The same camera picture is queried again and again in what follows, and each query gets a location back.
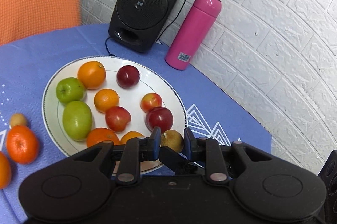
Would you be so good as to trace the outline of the red-orange tangerine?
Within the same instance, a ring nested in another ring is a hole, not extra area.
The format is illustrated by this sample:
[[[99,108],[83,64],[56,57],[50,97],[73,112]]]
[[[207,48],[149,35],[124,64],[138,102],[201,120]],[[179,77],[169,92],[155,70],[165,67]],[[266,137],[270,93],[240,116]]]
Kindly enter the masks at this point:
[[[120,145],[120,140],[113,130],[104,127],[98,127],[88,133],[86,138],[86,146],[89,148],[102,141],[112,141],[114,145]]]
[[[7,153],[18,164],[30,164],[39,153],[39,141],[34,132],[24,125],[12,127],[7,133]]]

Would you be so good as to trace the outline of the dark red plum front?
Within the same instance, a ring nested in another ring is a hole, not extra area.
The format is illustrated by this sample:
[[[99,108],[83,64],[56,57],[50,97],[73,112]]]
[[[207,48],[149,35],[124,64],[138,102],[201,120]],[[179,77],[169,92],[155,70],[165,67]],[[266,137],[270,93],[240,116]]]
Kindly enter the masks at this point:
[[[145,124],[150,131],[159,127],[162,133],[172,128],[173,121],[172,112],[162,106],[152,108],[145,117]]]

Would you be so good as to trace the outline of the blue patterned tablecloth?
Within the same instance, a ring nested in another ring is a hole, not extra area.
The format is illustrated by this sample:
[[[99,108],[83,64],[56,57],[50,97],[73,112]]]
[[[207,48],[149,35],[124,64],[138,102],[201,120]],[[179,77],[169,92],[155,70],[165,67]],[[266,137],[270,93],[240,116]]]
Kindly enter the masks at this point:
[[[1,222],[26,220],[18,188],[31,173],[97,142],[125,144],[183,131],[222,145],[271,150],[271,135],[193,66],[175,70],[165,45],[146,54],[108,41],[106,25],[75,27],[1,46]]]

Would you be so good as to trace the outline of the small tan fruit on table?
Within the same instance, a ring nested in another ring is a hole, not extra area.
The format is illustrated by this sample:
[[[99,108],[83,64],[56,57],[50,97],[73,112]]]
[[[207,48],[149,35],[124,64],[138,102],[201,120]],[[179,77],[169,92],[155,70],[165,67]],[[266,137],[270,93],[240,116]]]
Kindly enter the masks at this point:
[[[22,113],[15,113],[11,116],[9,121],[10,127],[15,126],[26,126],[27,125],[27,119]]]

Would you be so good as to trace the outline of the dark red plum rear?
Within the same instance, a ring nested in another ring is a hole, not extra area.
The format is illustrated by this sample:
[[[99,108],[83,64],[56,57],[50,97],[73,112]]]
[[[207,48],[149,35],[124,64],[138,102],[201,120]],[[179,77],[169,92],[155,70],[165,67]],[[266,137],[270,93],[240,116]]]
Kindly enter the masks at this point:
[[[140,73],[136,67],[132,65],[125,65],[118,70],[116,80],[121,88],[130,89],[138,84],[140,80]]]

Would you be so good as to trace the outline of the green apple front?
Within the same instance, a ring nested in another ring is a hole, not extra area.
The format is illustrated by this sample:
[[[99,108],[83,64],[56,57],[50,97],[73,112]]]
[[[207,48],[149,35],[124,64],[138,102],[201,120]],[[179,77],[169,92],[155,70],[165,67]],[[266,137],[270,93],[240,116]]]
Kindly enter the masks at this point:
[[[62,124],[67,135],[75,141],[83,141],[92,128],[92,112],[83,101],[69,102],[63,111]]]

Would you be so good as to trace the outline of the red-yellow apple centre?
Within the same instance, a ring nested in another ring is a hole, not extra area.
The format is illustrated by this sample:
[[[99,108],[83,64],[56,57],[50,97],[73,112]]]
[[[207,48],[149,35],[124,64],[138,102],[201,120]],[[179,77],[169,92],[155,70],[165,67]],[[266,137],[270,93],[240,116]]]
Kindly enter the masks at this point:
[[[106,111],[105,120],[111,130],[120,133],[131,122],[131,114],[123,107],[113,106]]]

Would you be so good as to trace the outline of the small orange in plate centre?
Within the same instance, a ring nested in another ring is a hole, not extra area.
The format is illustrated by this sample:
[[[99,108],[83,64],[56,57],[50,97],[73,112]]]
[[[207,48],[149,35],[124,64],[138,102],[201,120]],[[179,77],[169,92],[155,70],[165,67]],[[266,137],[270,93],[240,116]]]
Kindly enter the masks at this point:
[[[106,113],[113,106],[119,104],[119,95],[113,89],[101,89],[94,96],[94,105],[97,111]]]

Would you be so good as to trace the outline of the orange at plate rear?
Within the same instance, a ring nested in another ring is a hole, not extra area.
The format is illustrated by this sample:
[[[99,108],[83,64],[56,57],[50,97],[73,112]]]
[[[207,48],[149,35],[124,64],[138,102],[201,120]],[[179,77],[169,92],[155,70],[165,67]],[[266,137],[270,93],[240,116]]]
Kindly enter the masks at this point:
[[[86,89],[98,89],[106,79],[106,70],[98,61],[89,61],[80,66],[77,79]]]

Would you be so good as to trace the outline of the small red-yellow apple right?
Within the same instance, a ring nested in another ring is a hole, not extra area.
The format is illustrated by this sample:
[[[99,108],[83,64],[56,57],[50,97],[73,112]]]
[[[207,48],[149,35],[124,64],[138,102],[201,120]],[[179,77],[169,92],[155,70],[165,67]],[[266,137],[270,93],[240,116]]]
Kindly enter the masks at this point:
[[[145,113],[158,106],[162,106],[162,98],[153,92],[145,94],[140,102],[140,107]]]

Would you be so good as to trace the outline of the green apple rear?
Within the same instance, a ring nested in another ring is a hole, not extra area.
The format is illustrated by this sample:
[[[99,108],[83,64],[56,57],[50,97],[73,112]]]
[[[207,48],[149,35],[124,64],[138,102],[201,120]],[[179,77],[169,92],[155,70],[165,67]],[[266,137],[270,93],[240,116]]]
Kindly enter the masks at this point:
[[[56,97],[64,105],[72,101],[82,100],[85,94],[86,88],[75,77],[64,78],[56,86]]]

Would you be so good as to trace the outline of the pink thermos bottle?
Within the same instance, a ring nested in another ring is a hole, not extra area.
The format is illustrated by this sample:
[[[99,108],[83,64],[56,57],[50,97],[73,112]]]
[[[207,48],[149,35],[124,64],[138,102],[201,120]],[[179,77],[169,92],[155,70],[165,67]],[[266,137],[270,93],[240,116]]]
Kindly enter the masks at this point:
[[[194,1],[165,56],[169,66],[177,70],[187,68],[221,9],[220,0]]]

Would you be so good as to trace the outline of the right orange chair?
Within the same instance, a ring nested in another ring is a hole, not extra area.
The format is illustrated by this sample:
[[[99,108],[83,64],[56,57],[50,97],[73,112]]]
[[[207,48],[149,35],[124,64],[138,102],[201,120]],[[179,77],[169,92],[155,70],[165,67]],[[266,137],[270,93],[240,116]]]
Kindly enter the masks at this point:
[[[1,0],[1,45],[80,24],[80,0]]]

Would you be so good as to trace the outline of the yellow-orange orange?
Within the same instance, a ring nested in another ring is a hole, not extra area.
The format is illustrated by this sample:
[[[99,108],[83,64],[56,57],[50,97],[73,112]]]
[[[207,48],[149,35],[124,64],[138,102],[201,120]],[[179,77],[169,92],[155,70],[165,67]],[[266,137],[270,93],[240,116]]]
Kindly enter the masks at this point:
[[[11,166],[7,156],[0,152],[0,189],[7,188],[11,182]]]

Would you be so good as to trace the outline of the yellow orange plate front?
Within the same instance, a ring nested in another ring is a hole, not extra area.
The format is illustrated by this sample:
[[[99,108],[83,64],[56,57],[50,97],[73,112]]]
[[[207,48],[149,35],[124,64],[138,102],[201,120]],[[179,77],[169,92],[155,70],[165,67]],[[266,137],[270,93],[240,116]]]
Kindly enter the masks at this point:
[[[138,137],[143,137],[143,134],[137,131],[129,131],[120,139],[120,144],[125,145],[128,140]]]

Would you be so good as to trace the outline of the dark red plum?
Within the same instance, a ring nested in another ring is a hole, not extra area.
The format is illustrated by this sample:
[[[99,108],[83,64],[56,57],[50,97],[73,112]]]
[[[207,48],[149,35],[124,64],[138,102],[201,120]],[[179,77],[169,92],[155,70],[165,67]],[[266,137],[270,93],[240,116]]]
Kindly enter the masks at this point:
[[[159,127],[162,133],[172,128],[173,121],[172,112],[162,106],[152,108],[145,117],[145,124],[150,131]]]
[[[121,88],[130,89],[138,84],[140,80],[140,73],[136,67],[132,65],[125,65],[118,70],[116,80]]]

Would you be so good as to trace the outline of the red-orange tangerine in plate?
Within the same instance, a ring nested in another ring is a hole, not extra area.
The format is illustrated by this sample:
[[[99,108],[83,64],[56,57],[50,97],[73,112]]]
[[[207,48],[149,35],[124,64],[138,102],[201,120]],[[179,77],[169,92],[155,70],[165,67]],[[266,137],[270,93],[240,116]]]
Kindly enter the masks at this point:
[[[120,145],[120,140],[113,130],[104,127],[98,127],[88,133],[86,138],[86,146],[89,148],[102,141],[112,141],[114,145]]]

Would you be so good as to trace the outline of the small tan longan fruit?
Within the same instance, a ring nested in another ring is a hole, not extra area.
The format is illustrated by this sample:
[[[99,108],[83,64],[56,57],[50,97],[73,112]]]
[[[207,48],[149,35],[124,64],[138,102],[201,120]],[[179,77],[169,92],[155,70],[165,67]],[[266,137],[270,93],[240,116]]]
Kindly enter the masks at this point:
[[[161,135],[160,145],[167,146],[173,151],[180,153],[184,147],[184,139],[178,131],[167,130]]]

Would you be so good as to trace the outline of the white round plate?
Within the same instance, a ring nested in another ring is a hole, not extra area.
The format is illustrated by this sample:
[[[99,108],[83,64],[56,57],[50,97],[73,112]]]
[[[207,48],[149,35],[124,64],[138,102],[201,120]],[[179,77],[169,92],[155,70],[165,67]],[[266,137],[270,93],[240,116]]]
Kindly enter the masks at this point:
[[[89,62],[98,61],[106,70],[106,79],[101,88],[113,89],[118,93],[119,105],[125,108],[131,115],[131,121],[126,129],[117,134],[122,138],[129,131],[137,131],[145,137],[150,136],[146,127],[145,112],[140,108],[140,102],[147,93],[157,93],[162,98],[162,105],[168,108],[173,115],[172,129],[183,133],[187,126],[185,106],[174,88],[153,70],[137,64],[133,61],[110,56],[90,56],[71,61],[57,70],[45,87],[42,99],[42,115],[47,132],[53,143],[67,157],[86,149],[85,141],[75,141],[64,130],[62,116],[64,105],[56,97],[56,86],[68,77],[76,77],[79,68]],[[118,70],[125,65],[131,65],[138,69],[140,81],[131,89],[121,88],[116,81]]]

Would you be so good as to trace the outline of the green apple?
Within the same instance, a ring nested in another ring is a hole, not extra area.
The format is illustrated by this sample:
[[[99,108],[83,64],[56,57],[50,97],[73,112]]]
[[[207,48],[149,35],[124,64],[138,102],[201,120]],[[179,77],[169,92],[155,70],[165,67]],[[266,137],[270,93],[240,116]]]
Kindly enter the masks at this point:
[[[56,97],[64,105],[72,101],[82,100],[85,94],[86,88],[75,77],[64,78],[56,86]]]
[[[92,128],[92,112],[83,101],[69,102],[63,111],[62,124],[67,135],[75,141],[83,141]]]

